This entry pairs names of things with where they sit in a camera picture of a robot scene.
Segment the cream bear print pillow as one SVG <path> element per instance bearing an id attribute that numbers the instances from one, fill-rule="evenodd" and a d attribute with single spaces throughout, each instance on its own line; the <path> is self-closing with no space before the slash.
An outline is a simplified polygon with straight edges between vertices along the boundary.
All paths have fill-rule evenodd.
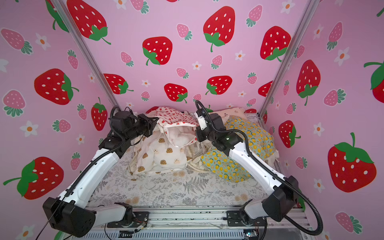
<path id="1" fill-rule="evenodd" d="M 245 116 L 245 110 L 243 108 L 235 107 L 235 108 L 229 108 L 221 111 L 213 112 L 213 114 L 218 114 L 223 122 L 225 123 L 231 116 L 239 117 L 242 119 L 247 120 L 247 117 Z"/>

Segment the lemon print pillow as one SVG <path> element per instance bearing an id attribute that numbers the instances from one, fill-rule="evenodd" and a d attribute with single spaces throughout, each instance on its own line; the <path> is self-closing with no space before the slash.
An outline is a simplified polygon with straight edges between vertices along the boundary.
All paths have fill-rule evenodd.
<path id="1" fill-rule="evenodd" d="M 214 174 L 228 182 L 238 183 L 254 178 L 265 188 L 279 185 L 280 174 L 274 170 L 279 158 L 271 134 L 258 124 L 231 117 L 223 123 L 220 116 L 199 117 L 197 140 L 212 143 L 201 160 Z"/>

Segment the cream large-bear print pillow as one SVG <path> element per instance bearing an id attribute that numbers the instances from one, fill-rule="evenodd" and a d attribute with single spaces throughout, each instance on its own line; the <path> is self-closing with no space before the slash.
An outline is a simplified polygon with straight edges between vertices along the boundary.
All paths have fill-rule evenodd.
<path id="1" fill-rule="evenodd" d="M 185 169 L 187 163 L 185 149 L 173 146 L 164 133 L 155 131 L 134 147 L 128 172 L 131 175 L 162 174 Z"/>

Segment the strawberry print pillow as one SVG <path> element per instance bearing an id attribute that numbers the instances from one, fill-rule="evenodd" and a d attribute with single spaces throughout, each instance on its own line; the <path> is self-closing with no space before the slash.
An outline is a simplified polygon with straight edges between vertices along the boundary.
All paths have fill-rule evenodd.
<path id="1" fill-rule="evenodd" d="M 160 129 L 175 147 L 184 148 L 198 141 L 195 132 L 198 122 L 190 115 L 162 106 L 151 108 L 146 116 L 159 118 Z"/>

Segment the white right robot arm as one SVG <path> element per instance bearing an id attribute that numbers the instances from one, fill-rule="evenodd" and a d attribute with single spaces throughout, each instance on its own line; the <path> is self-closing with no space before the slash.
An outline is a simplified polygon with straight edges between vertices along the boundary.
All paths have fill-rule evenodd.
<path id="1" fill-rule="evenodd" d="M 195 113 L 199 127 L 197 140 L 208 140 L 220 152 L 240 164 L 265 190 L 268 197 L 260 201 L 250 201 L 242 211 L 250 219 L 270 217 L 280 222 L 298 203 L 298 181 L 275 171 L 250 150 L 246 134 L 240 130 L 227 130 L 217 114 Z"/>

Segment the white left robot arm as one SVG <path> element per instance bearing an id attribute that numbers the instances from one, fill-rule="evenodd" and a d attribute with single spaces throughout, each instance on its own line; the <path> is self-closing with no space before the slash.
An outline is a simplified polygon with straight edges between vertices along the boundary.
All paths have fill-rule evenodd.
<path id="1" fill-rule="evenodd" d="M 159 118 L 145 114 L 135 116 L 133 111 L 120 111 L 115 106 L 109 120 L 111 130 L 87 167 L 57 198 L 48 198 L 44 202 L 47 224 L 53 229 L 81 238 L 100 225 L 133 226 L 136 216 L 129 204 L 116 202 L 93 208 L 87 205 L 105 175 L 134 145 L 132 141 L 140 142 L 143 137 L 150 137 Z"/>

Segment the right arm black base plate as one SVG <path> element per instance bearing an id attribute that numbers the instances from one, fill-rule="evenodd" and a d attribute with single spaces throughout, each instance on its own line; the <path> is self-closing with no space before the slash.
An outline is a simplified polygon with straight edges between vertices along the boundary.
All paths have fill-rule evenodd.
<path id="1" fill-rule="evenodd" d="M 255 220 L 248 217 L 244 211 L 227 211 L 227 224 L 229 227 L 251 227 Z"/>

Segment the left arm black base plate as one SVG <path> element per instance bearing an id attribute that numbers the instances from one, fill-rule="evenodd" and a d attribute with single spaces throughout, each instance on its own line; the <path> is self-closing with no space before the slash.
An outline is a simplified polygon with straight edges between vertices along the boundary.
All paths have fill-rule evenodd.
<path id="1" fill-rule="evenodd" d="M 137 228 L 141 224 L 145 224 L 149 219 L 149 212 L 129 212 L 126 213 L 122 220 L 107 224 L 107 228 Z"/>

